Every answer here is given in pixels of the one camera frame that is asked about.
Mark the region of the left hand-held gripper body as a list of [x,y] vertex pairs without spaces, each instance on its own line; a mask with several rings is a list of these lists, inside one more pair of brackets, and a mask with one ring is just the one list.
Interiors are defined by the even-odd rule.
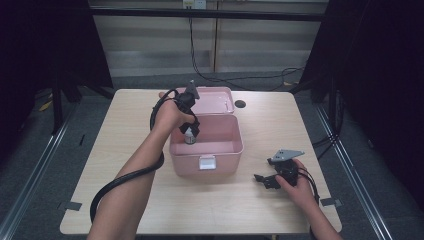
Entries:
[[199,93],[197,91],[195,82],[191,80],[186,86],[183,92],[177,92],[174,97],[174,100],[177,104],[177,108],[189,115],[193,115],[191,108],[195,105],[196,101],[200,99]]

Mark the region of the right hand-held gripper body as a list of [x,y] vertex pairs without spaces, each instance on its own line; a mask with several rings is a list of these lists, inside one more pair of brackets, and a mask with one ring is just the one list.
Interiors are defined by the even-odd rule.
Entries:
[[277,174],[282,176],[291,186],[297,185],[298,166],[294,158],[303,155],[303,151],[279,149],[273,157],[268,158],[268,164],[273,166]]

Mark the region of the pink storage box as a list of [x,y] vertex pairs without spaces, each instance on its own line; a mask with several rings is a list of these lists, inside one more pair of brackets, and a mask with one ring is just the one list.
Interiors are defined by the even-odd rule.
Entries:
[[244,150],[235,105],[227,87],[198,87],[200,99],[192,107],[200,122],[194,144],[174,130],[169,152],[177,175],[227,174],[238,168]]

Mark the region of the person's left hand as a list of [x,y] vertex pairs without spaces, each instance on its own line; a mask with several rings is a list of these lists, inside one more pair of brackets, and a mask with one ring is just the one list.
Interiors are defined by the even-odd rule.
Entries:
[[165,92],[160,92],[159,101],[153,107],[150,117],[150,130],[169,134],[175,128],[194,121],[193,115],[181,112],[173,99],[170,99]]

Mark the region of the person's right hand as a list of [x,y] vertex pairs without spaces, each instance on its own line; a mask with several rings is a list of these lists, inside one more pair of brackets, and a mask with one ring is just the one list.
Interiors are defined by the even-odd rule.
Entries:
[[288,194],[289,198],[303,211],[307,211],[312,207],[317,207],[317,202],[313,195],[313,190],[310,181],[307,178],[305,166],[298,160],[294,159],[297,165],[299,174],[297,178],[297,185],[290,185],[282,176],[277,175],[275,180],[280,187]]

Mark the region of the black metal stand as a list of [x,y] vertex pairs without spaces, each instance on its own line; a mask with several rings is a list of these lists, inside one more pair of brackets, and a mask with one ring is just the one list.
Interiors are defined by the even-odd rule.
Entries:
[[343,106],[340,102],[340,96],[337,89],[337,82],[334,77],[332,77],[330,81],[328,114],[331,127],[331,135],[336,138],[340,135],[342,128]]
[[82,95],[78,89],[78,81],[73,77],[56,77],[52,85],[53,130],[55,135],[64,124],[62,95],[70,103],[77,103]]

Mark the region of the black horizontal bar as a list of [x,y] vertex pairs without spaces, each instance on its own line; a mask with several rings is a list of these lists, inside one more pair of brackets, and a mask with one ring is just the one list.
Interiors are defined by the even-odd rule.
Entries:
[[92,15],[134,16],[134,17],[174,17],[174,18],[211,18],[211,19],[247,19],[322,22],[327,19],[324,14],[252,12],[227,10],[184,10],[184,9],[144,9],[144,8],[110,8],[92,7]]

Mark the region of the black curtain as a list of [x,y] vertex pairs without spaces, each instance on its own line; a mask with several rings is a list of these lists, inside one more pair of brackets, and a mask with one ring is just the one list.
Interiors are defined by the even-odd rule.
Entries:
[[424,0],[329,0],[300,84],[340,91],[424,211]]
[[36,92],[113,86],[89,0],[0,0],[0,160],[15,147]]

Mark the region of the metal floor rail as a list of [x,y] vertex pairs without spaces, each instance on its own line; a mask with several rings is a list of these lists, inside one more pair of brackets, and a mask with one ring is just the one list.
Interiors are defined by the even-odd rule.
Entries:
[[49,138],[49,142],[44,148],[41,156],[35,165],[34,170],[29,175],[23,189],[20,191],[17,200],[8,211],[3,223],[0,225],[0,240],[12,240],[28,206],[37,190],[58,146],[60,145],[73,117],[75,109],[71,109],[58,130]]
[[330,119],[324,107],[318,104],[315,105],[315,109],[327,136],[330,138],[331,146],[334,149],[377,238],[379,240],[394,240],[385,220],[376,207],[358,171],[356,170],[355,165],[346,151],[343,142],[336,136],[330,126]]

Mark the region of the white wall socket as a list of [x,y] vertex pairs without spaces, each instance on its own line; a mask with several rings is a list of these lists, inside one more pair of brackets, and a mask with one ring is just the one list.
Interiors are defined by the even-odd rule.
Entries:
[[182,0],[184,9],[205,10],[207,8],[206,0]]

